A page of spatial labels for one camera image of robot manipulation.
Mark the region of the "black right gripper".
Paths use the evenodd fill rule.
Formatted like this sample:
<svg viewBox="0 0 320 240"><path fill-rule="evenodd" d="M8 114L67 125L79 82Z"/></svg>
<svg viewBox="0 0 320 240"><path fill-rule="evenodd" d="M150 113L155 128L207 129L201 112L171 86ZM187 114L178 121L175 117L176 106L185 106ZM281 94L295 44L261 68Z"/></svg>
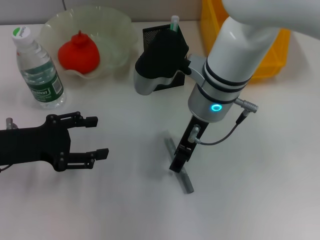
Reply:
<svg viewBox="0 0 320 240"><path fill-rule="evenodd" d="M175 173L180 173L184 164L191 158L197 144L195 138L200 138L206 130L208 122L202 121L192 116L179 144L174 153L174 158L169 169Z"/></svg>

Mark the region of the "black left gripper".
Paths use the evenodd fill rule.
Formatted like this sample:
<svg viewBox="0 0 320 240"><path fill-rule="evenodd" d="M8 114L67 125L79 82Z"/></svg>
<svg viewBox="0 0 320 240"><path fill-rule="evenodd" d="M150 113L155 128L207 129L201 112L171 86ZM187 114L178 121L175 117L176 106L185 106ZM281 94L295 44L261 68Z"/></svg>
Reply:
<svg viewBox="0 0 320 240"><path fill-rule="evenodd" d="M83 153L69 153L71 139L68 128L95 128L96 116L83 117L79 111L48 115L38 127L6 129L0 131L0 165L43 161L57 172L92 169L95 161L105 160L109 149Z"/></svg>

